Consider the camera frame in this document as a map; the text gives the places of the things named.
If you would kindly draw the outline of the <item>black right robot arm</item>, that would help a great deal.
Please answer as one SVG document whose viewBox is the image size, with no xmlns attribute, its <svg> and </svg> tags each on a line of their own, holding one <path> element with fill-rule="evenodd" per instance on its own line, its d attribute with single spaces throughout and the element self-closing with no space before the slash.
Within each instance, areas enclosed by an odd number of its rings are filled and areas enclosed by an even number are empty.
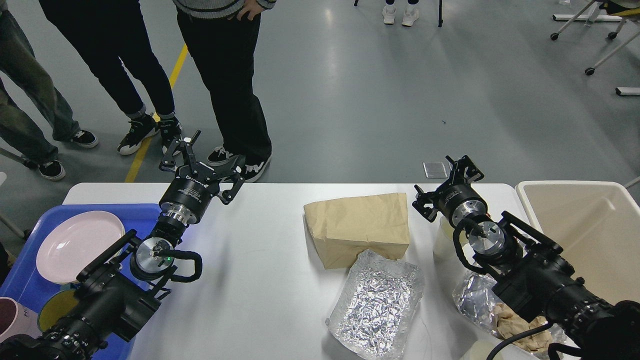
<svg viewBox="0 0 640 360">
<path fill-rule="evenodd" d="M 562 257 L 563 248 L 508 211 L 494 221 L 485 199 L 473 189 L 482 171 L 470 157 L 447 157 L 448 178 L 434 191 L 415 186 L 414 209 L 430 223 L 442 214 L 453 228 L 455 255 L 464 268 L 495 280 L 492 290 L 524 321 L 544 316 L 546 323 L 512 335 L 487 358 L 506 346 L 558 325 L 574 342 L 552 342 L 547 354 L 581 360 L 637 360 L 640 355 L 639 303 L 612 305 L 585 288 L 582 277 L 572 278 L 574 267 Z"/>
</svg>

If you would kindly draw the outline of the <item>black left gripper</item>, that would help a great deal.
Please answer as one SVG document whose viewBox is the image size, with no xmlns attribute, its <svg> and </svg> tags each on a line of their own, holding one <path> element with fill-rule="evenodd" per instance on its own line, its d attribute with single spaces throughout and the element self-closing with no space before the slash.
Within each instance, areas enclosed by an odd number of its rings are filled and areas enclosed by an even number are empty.
<svg viewBox="0 0 640 360">
<path fill-rule="evenodd" d="M 158 165 L 160 171 L 174 173 L 158 203 L 160 214 L 185 227 L 201 221 L 213 198 L 230 204 L 246 181 L 244 155 L 235 155 L 212 167 L 195 159 L 193 145 L 200 134 L 201 130 L 196 130 L 192 137 L 174 139 Z M 174 153 L 182 156 L 182 165 L 176 165 Z"/>
</svg>

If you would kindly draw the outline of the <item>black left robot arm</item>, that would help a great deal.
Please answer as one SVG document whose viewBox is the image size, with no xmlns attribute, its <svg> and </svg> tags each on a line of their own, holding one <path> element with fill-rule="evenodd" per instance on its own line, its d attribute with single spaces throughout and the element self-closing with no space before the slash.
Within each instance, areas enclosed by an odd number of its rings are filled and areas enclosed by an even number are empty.
<svg viewBox="0 0 640 360">
<path fill-rule="evenodd" d="M 1 342 L 3 360 L 90 360 L 115 334 L 131 341 L 170 294 L 169 281 L 202 275 L 202 257 L 178 250 L 183 234 L 201 221 L 213 198 L 229 204 L 246 180 L 243 155 L 208 166 L 195 159 L 193 137 L 176 139 L 159 168 L 174 179 L 158 202 L 160 214 L 146 238 L 129 230 L 78 273 L 78 304 L 39 336 L 19 333 Z"/>
</svg>

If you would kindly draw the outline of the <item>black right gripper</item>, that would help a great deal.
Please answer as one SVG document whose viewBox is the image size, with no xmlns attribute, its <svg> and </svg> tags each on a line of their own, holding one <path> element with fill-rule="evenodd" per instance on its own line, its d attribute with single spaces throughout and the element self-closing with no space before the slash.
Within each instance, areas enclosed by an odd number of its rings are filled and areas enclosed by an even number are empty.
<svg viewBox="0 0 640 360">
<path fill-rule="evenodd" d="M 446 188 L 441 191 L 438 187 L 434 191 L 425 192 L 415 184 L 413 208 L 430 223 L 434 223 L 441 212 L 452 228 L 456 228 L 466 218 L 478 224 L 489 221 L 487 202 L 470 185 L 482 180 L 485 174 L 468 155 L 458 160 L 446 155 L 446 160 L 450 164 Z"/>
</svg>

